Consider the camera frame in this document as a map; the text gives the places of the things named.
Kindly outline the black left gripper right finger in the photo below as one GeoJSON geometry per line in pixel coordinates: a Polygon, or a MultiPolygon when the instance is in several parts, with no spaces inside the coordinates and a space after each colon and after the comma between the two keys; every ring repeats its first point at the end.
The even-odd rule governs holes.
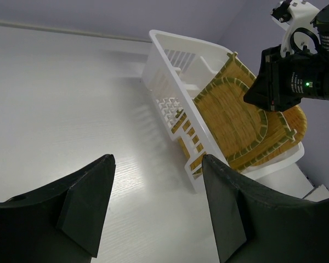
{"type": "Polygon", "coordinates": [[[329,262],[329,198],[285,195],[213,155],[202,170],[220,262],[329,262]]]}

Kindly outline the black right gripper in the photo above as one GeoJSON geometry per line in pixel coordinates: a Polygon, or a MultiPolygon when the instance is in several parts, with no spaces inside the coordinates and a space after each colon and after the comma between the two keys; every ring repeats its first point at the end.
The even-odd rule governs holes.
{"type": "Polygon", "coordinates": [[[319,54],[305,52],[283,58],[280,48],[262,51],[258,76],[244,102],[264,111],[284,112],[302,98],[329,101],[329,63],[319,54]]]}

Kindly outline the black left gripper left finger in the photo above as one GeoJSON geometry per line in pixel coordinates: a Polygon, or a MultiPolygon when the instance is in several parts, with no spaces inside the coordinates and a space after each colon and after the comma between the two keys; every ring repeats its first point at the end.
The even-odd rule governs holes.
{"type": "Polygon", "coordinates": [[[97,257],[115,177],[113,155],[0,202],[0,262],[97,257]]]}

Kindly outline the square woven bamboo tray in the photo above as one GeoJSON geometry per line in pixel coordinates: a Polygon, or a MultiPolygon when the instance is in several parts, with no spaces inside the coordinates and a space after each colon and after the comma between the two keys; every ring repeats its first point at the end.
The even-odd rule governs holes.
{"type": "Polygon", "coordinates": [[[295,145],[297,131],[281,112],[264,111],[244,102],[256,77],[237,53],[227,56],[227,62],[193,102],[229,166],[242,172],[295,145]]]}

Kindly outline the rounded woven bamboo tray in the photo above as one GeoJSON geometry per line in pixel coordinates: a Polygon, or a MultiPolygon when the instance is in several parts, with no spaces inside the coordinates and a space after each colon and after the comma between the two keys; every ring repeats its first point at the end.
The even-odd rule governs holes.
{"type": "Polygon", "coordinates": [[[244,102],[248,90],[243,81],[222,77],[211,81],[193,99],[225,159],[237,171],[252,166],[253,150],[268,130],[265,111],[244,102]]]}

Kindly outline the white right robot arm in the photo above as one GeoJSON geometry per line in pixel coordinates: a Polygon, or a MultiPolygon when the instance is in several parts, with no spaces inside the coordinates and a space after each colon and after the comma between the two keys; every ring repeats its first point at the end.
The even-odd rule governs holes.
{"type": "MultiPolygon", "coordinates": [[[[287,23],[282,46],[262,52],[244,101],[283,112],[303,98],[329,101],[329,5],[296,14],[290,1],[271,12],[287,23]]],[[[203,179],[220,262],[329,262],[329,198],[299,199],[270,189],[213,155],[203,179]]]]}

